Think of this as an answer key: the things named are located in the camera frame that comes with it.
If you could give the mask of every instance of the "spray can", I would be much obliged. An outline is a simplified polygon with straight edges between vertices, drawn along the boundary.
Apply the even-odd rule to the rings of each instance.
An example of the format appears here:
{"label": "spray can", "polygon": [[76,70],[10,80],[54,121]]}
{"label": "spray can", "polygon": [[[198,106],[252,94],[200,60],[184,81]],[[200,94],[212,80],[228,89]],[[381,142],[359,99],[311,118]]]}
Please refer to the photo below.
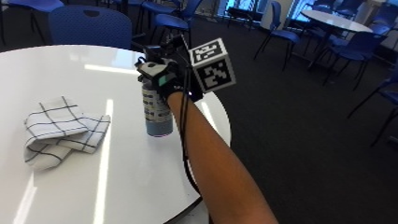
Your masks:
{"label": "spray can", "polygon": [[167,136],[174,132],[172,112],[147,78],[143,79],[143,104],[147,133],[155,137]]}

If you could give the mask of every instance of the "dish towel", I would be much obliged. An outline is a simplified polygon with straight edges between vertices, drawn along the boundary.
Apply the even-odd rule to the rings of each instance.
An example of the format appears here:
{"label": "dish towel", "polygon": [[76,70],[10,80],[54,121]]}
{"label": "dish towel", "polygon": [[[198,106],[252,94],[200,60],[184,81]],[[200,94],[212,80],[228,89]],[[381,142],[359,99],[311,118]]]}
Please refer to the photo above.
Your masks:
{"label": "dish towel", "polygon": [[84,114],[64,96],[39,103],[26,119],[26,162],[34,170],[46,170],[58,166],[74,150],[94,153],[110,123],[110,116]]}

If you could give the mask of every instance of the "white table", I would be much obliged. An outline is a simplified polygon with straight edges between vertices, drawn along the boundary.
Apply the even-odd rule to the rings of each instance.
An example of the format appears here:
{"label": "white table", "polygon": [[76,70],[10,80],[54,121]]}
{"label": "white table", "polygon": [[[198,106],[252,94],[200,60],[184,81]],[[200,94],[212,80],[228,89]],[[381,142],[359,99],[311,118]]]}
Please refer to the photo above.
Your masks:
{"label": "white table", "polygon": [[[183,169],[178,128],[146,133],[138,52],[54,46],[0,53],[0,223],[164,223],[199,198]],[[95,154],[32,172],[24,163],[23,120],[39,102],[71,98],[84,112],[112,123]],[[213,93],[198,102],[221,137],[231,126]],[[202,206],[180,223],[205,223]]]}
{"label": "white table", "polygon": [[[367,27],[365,25],[360,24],[356,21],[351,21],[347,18],[339,17],[333,14],[329,14],[327,12],[321,12],[317,10],[303,10],[301,14],[308,17],[311,20],[323,22],[328,25],[329,29],[325,31],[324,38],[320,43],[320,47],[316,53],[316,59],[320,58],[323,49],[327,47],[328,41],[331,39],[332,33],[336,30],[349,31],[349,32],[372,32],[372,29]],[[312,61],[309,65],[309,69],[313,67],[315,61]]]}

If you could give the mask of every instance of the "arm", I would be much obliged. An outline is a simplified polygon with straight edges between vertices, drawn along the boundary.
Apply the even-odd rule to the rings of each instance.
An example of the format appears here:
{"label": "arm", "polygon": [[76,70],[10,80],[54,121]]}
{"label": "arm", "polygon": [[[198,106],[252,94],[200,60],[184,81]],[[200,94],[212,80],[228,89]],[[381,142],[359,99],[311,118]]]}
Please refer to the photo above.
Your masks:
{"label": "arm", "polygon": [[[179,127],[182,97],[182,92],[168,97]],[[194,102],[188,104],[187,150],[202,196],[215,222],[276,224],[273,211],[248,170]]]}

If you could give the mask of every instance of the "white round table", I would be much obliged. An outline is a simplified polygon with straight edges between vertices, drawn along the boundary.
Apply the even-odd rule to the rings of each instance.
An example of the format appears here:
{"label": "white round table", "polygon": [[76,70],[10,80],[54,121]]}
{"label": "white round table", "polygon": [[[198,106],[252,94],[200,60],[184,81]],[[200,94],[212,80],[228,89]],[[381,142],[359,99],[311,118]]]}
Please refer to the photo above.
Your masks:
{"label": "white round table", "polygon": [[347,18],[343,18],[340,16],[336,16],[331,13],[317,11],[317,10],[303,10],[301,14],[308,17],[311,20],[323,22],[324,24],[328,25],[329,29],[325,31],[325,35],[323,37],[321,43],[317,48],[317,53],[315,54],[315,60],[312,60],[309,69],[313,68],[316,60],[320,58],[323,49],[327,47],[328,41],[332,37],[332,34],[336,30],[343,30],[343,31],[351,31],[351,32],[373,32],[373,30],[360,24],[356,21],[351,21]]}
{"label": "white round table", "polygon": [[320,21],[329,26],[351,32],[372,32],[372,29],[356,21],[317,10],[303,10],[301,14],[312,20]]}
{"label": "white round table", "polygon": [[[176,123],[163,138],[146,133],[140,56],[94,46],[0,53],[0,223],[159,224],[200,197],[183,168]],[[24,119],[39,102],[59,96],[87,113],[110,114],[112,123],[95,154],[74,152],[59,167],[32,172],[24,163]],[[217,96],[208,93],[198,106],[231,143]],[[184,223],[199,221],[190,217]]]}

